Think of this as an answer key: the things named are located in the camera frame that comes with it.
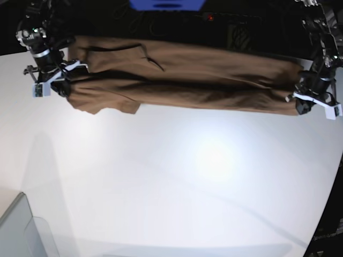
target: brown garment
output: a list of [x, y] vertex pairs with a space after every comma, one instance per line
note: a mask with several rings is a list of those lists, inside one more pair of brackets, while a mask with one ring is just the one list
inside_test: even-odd
[[297, 115], [285, 97], [299, 82], [298, 64], [161, 41], [77, 37], [70, 59], [89, 65], [73, 81], [70, 104], [96, 114], [134, 114], [141, 103]]

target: white tabletop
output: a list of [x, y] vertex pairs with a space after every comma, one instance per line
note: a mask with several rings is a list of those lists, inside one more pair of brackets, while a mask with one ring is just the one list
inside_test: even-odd
[[[0, 57], [0, 187], [23, 190], [61, 256], [302, 257], [343, 152], [343, 119], [31, 97]], [[338, 95], [343, 101], [343, 73]]]

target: brown pants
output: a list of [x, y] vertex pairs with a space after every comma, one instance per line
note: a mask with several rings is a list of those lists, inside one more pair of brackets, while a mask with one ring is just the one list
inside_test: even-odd
[[161, 41], [77, 37], [70, 59], [89, 65], [73, 80], [70, 104], [95, 114], [134, 114], [141, 103], [296, 115], [285, 97], [299, 82], [298, 64]]

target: blue object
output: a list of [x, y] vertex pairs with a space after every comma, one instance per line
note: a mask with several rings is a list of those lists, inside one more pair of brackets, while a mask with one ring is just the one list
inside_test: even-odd
[[199, 11], [206, 0], [130, 0], [137, 11]]

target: brown fabric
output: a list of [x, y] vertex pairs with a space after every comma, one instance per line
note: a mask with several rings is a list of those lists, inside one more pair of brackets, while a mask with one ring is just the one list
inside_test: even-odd
[[70, 104], [134, 114], [141, 103], [296, 115], [285, 97], [302, 67], [287, 61], [161, 41], [77, 37], [70, 59], [89, 65]]

